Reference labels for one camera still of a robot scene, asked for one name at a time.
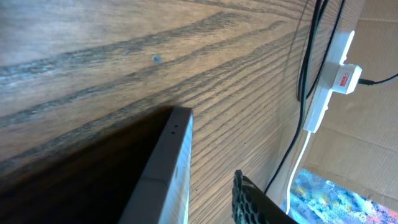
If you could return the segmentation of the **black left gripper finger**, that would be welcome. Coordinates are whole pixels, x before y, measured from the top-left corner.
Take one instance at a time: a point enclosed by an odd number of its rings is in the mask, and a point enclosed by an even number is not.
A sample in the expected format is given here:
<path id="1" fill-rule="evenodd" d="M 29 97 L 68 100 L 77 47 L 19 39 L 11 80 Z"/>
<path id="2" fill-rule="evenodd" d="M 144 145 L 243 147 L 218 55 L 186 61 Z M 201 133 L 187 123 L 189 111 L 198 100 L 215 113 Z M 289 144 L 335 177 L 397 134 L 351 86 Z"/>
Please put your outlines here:
<path id="1" fill-rule="evenodd" d="M 233 179 L 232 218 L 236 224 L 297 224 L 241 170 Z"/>

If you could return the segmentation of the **Samsung Galaxy smartphone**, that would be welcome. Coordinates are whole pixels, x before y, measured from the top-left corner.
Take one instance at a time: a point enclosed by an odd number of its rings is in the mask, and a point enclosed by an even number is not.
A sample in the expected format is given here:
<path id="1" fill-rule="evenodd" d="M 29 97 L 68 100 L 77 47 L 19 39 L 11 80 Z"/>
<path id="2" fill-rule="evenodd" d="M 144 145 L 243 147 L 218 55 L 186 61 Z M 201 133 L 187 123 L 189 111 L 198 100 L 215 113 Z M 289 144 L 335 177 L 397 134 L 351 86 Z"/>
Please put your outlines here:
<path id="1" fill-rule="evenodd" d="M 193 111 L 175 107 L 119 223 L 188 223 Z"/>

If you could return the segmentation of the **white charger plug adapter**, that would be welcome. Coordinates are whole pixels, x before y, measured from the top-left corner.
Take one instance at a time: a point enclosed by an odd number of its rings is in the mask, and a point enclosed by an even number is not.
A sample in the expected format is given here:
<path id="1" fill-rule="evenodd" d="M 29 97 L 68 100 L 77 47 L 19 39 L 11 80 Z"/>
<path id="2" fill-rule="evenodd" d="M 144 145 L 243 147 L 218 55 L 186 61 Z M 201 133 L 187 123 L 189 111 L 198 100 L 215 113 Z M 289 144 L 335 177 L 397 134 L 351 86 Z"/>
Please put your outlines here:
<path id="1" fill-rule="evenodd" d="M 354 92 L 362 71 L 359 65 L 340 65 L 333 83 L 333 91 L 344 95 Z"/>

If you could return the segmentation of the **white power strip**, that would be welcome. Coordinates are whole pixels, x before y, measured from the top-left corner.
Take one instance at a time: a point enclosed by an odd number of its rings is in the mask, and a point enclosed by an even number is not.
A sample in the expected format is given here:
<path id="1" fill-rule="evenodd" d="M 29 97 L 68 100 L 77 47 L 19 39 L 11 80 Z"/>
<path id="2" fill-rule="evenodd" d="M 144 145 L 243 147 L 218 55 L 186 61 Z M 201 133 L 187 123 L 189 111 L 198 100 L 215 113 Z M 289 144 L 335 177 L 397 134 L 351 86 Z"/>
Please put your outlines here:
<path id="1" fill-rule="evenodd" d="M 337 32 L 332 39 L 303 125 L 303 129 L 310 133 L 315 133 L 320 127 L 331 96 L 336 93 L 333 91 L 333 83 L 339 66 L 345 64 L 354 35 L 355 31 L 353 30 L 351 32 Z"/>

